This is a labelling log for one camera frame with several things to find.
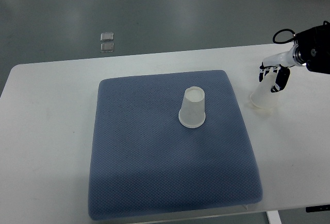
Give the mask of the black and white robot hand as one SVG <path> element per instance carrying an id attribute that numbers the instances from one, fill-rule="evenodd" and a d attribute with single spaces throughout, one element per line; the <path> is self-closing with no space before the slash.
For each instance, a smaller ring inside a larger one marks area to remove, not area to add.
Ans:
<path id="1" fill-rule="evenodd" d="M 290 77 L 290 68 L 294 66 L 302 66 L 302 64 L 291 51 L 267 57 L 259 67 L 259 82 L 262 82 L 267 74 L 275 73 L 276 77 L 271 84 L 270 92 L 280 92 L 286 87 Z"/>

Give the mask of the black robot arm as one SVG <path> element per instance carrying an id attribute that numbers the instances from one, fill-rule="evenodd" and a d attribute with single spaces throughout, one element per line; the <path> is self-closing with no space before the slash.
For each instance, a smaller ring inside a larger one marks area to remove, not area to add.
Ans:
<path id="1" fill-rule="evenodd" d="M 284 31 L 292 33 L 292 38 L 286 41 L 277 41 L 276 36 Z M 281 29 L 274 34 L 272 41 L 275 44 L 286 44 L 293 41 L 299 49 L 299 63 L 305 63 L 307 69 L 311 72 L 329 74 L 328 21 L 324 21 L 320 26 L 299 33 L 295 33 L 288 28 Z"/>

